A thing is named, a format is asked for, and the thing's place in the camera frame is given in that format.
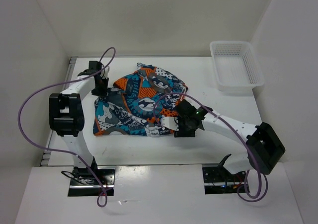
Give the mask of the colourful patterned shorts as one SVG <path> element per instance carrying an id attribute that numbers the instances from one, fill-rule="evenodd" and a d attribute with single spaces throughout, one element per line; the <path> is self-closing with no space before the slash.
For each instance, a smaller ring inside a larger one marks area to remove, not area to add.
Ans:
<path id="1" fill-rule="evenodd" d="M 95 136 L 120 133 L 159 137 L 174 131 L 161 127 L 163 117 L 176 117 L 176 105 L 188 91 L 176 75 L 160 67 L 137 63 L 132 74 L 116 80 L 94 102 Z"/>

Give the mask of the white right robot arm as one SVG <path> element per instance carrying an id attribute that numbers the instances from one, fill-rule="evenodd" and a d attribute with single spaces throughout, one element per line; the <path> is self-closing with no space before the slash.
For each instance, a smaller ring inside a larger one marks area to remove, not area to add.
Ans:
<path id="1" fill-rule="evenodd" d="M 246 148 L 245 153 L 228 154 L 222 159 L 218 175 L 224 181 L 251 169 L 268 175 L 286 151 L 268 123 L 255 125 L 241 122 L 209 107 L 195 108 L 187 100 L 181 101 L 175 109 L 178 113 L 172 125 L 175 137 L 195 137 L 196 130 L 200 129 L 227 137 Z"/>

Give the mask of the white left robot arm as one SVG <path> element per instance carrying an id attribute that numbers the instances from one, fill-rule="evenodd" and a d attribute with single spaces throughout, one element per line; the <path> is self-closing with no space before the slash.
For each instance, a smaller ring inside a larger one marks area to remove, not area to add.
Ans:
<path id="1" fill-rule="evenodd" d="M 49 97 L 50 128 L 62 138 L 68 151 L 74 155 L 75 177 L 82 177 L 88 184 L 98 181 L 99 171 L 82 132 L 85 123 L 82 100 L 89 93 L 94 96 L 106 94 L 108 71 L 100 61 L 89 61 L 88 69 L 78 74 L 77 82 Z"/>

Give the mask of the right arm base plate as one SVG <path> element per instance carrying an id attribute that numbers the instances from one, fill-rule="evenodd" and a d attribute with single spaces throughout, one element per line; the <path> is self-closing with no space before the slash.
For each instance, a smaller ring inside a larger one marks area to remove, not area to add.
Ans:
<path id="1" fill-rule="evenodd" d="M 220 164 L 206 164 L 202 165 L 204 191 L 206 195 L 212 194 L 232 194 L 245 193 L 244 185 L 246 173 L 241 171 L 237 174 L 229 173 Z"/>

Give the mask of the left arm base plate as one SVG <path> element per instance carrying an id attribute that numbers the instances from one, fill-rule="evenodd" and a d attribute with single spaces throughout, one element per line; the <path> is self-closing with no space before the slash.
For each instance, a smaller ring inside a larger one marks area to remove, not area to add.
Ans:
<path id="1" fill-rule="evenodd" d="M 108 196 L 114 196 L 115 171 L 115 166 L 99 166 L 96 172 Z M 80 175 L 75 169 L 61 173 L 70 179 L 68 197 L 97 197 L 102 193 L 101 186 L 90 173 Z"/>

